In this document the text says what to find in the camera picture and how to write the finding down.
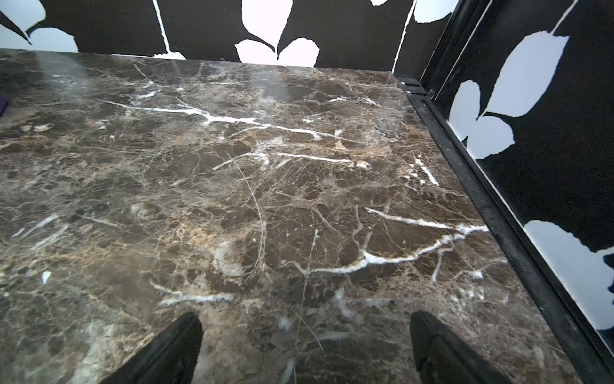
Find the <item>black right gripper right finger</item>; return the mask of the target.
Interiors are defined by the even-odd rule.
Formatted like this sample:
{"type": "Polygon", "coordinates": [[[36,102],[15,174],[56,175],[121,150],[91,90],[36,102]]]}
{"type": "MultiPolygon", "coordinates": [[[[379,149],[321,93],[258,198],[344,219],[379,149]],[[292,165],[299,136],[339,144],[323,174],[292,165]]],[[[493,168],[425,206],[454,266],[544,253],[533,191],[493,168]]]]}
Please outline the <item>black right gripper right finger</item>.
{"type": "Polygon", "coordinates": [[[414,363],[423,383],[512,382],[429,312],[411,314],[410,332],[414,363]]]}

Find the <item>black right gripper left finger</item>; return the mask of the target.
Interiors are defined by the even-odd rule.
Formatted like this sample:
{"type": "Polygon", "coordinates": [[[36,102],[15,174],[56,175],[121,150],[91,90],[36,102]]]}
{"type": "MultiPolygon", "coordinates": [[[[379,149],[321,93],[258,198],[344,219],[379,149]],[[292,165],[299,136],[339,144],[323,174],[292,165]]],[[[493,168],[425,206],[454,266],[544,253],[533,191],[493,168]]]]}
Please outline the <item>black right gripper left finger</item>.
{"type": "Polygon", "coordinates": [[[203,334],[198,315],[186,312],[102,382],[190,384],[203,334]]]}

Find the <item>black aluminium frame rail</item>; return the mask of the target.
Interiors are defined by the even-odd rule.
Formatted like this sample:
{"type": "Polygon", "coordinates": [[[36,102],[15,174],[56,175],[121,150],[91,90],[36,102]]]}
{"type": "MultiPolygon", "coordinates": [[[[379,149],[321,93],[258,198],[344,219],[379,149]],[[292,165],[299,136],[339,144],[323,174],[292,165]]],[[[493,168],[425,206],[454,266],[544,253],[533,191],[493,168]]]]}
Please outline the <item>black aluminium frame rail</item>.
{"type": "Polygon", "coordinates": [[[460,179],[468,196],[585,383],[612,383],[613,356],[605,342],[580,313],[564,287],[545,265],[503,201],[452,133],[419,81],[395,78],[430,132],[440,152],[460,179]]]}

